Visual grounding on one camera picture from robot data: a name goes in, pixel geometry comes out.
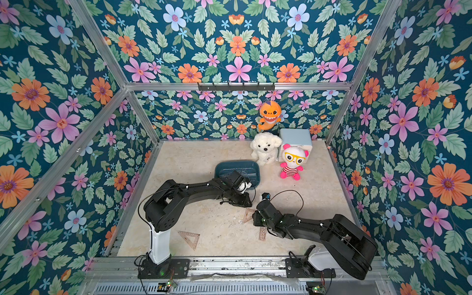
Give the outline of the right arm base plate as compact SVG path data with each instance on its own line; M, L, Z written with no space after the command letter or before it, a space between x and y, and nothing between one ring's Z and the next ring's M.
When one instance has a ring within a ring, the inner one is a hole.
M295 258L285 259L286 276L291 279L334 279L334 269L317 270L306 260L300 261Z

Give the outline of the teal plastic storage box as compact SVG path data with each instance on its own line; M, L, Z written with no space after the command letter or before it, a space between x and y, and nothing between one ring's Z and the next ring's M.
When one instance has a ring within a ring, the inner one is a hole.
M220 162L215 167L215 178L226 177L234 171L248 178L253 187L257 187L261 182L259 165L255 161L249 160Z

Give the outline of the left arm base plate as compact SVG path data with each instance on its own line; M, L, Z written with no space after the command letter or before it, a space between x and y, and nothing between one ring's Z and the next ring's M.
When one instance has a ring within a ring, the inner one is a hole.
M168 258L155 264L151 258L144 259L138 266L138 278L142 280L185 279L189 272L189 259Z

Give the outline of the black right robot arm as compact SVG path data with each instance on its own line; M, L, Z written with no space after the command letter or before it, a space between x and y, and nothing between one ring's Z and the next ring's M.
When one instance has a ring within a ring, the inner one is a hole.
M351 277L364 280L377 253L376 242L345 216L310 220L282 214L269 199L263 199L253 213L253 224L265 227L279 238L321 243L339 267Z

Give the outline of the brown small triangle ruler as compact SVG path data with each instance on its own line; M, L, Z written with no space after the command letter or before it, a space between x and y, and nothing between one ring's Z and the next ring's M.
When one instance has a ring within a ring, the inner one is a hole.
M255 210L247 208L245 210L245 213L244 213L244 216L243 216L243 219L242 219L242 223L245 224L245 223L251 221L253 219L253 214L254 213L255 213Z

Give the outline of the brown long straight ruler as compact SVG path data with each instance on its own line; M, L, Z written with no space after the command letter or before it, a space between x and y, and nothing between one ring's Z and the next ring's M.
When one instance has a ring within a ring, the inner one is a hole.
M266 235L267 235L267 230L265 227L261 227L259 229L259 235L258 235L258 240L259 241L262 241L262 242L265 242L266 240Z

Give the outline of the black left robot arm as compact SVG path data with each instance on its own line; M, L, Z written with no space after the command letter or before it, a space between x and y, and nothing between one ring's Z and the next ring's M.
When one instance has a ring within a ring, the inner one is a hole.
M170 259L170 230L187 205L222 200L234 207L249 208L252 201L247 190L252 186L250 179L236 170L203 183L183 184L167 180L143 206L144 220L151 231L149 259L157 266Z

